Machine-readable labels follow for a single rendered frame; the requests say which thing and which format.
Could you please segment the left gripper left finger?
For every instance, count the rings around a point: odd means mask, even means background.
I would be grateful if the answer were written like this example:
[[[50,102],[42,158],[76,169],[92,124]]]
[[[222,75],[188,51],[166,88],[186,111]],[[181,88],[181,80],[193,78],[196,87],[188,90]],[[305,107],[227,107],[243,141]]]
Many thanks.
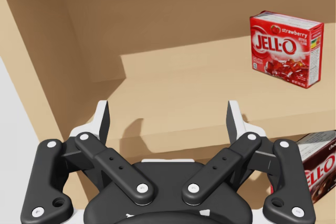
[[[61,224],[73,215],[63,188],[72,172],[89,170],[99,189],[109,178],[136,205],[154,198],[152,183],[118,152],[106,147],[110,126],[109,106],[101,100],[90,123],[74,128],[65,142],[49,139],[37,146],[20,215],[22,224]]]

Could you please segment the red carton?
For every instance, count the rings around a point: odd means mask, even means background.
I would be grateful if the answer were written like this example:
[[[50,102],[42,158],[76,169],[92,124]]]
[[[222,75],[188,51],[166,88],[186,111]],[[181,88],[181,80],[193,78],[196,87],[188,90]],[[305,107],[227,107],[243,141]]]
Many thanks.
[[[320,81],[324,23],[269,11],[249,21],[254,70],[306,89]]]

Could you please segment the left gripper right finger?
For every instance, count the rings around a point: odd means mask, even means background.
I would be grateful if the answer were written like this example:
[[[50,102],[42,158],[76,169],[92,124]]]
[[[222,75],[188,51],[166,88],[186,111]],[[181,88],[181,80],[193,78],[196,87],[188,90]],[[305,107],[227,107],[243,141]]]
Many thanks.
[[[315,224],[316,214],[296,142],[270,141],[262,128],[244,121],[235,100],[228,102],[226,126],[230,146],[185,183],[183,201],[200,206],[225,189],[228,195],[214,201],[216,207],[224,207],[224,212],[215,214],[214,219],[224,224],[253,224],[253,211],[237,191],[254,171],[260,171],[267,174],[274,190],[261,209],[264,219],[273,224]]]

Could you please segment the pale wooden shelf unit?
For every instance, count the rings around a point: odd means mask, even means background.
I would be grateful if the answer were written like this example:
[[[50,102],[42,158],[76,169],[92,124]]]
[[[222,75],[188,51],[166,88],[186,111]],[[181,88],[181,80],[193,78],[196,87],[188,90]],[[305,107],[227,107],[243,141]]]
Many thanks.
[[[108,100],[129,162],[206,162],[229,144],[229,100],[270,140],[336,128],[336,0],[0,0],[0,221],[18,223],[39,142]],[[252,69],[250,16],[324,23],[308,89]]]

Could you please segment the brown and white carton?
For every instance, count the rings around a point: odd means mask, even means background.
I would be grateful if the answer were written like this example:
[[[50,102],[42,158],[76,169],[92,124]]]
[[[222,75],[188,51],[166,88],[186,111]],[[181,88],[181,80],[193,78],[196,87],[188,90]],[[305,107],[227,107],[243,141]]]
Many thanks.
[[[309,196],[317,202],[336,185],[336,130],[310,133],[294,142],[274,141],[280,177],[272,183],[272,192]]]

